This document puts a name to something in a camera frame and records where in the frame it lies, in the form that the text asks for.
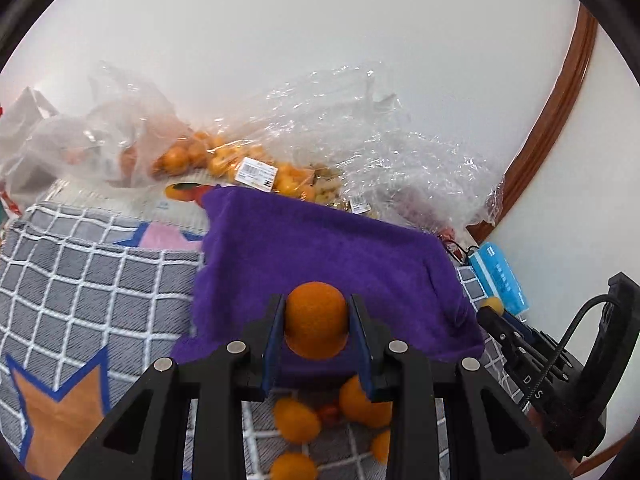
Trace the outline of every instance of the price label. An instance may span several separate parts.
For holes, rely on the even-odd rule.
[[[276,173],[278,173],[278,168],[246,156],[238,168],[236,181],[269,193],[273,188]]]
[[[351,212],[356,215],[371,211],[371,206],[367,203],[366,200],[364,200],[364,197],[361,196],[350,198],[349,206],[351,207]]]

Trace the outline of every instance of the purple towel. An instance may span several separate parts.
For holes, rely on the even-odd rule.
[[[242,187],[215,188],[203,203],[210,231],[202,243],[206,267],[195,280],[197,336],[176,343],[178,362],[239,338],[244,323],[264,315],[270,294],[288,295],[306,282],[360,294],[372,318],[431,358],[482,354],[476,314],[435,236]],[[347,345],[313,362],[285,348],[280,382],[353,374],[352,352]]]

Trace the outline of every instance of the orange star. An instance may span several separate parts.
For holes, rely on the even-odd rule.
[[[28,425],[20,461],[31,475],[56,480],[109,410],[106,347],[56,392],[7,362]]]

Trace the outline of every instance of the silver screw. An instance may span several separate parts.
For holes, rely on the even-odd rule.
[[[239,354],[246,350],[246,345],[242,341],[232,341],[226,346],[226,351],[230,354]]]
[[[174,362],[171,361],[171,359],[169,359],[168,357],[161,357],[159,359],[156,359],[154,362],[154,368],[159,372],[164,372],[165,370],[171,368],[173,365]]]
[[[480,369],[480,363],[478,362],[478,359],[465,357],[462,359],[462,367],[470,372],[477,372]]]
[[[391,350],[394,354],[404,354],[409,349],[409,345],[404,341],[400,341],[396,339],[389,343],[389,350]]]

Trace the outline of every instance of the blue tissue pack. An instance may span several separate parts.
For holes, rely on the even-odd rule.
[[[517,316],[529,308],[520,283],[497,245],[483,243],[469,256],[469,262],[485,293],[500,298],[509,313]]]

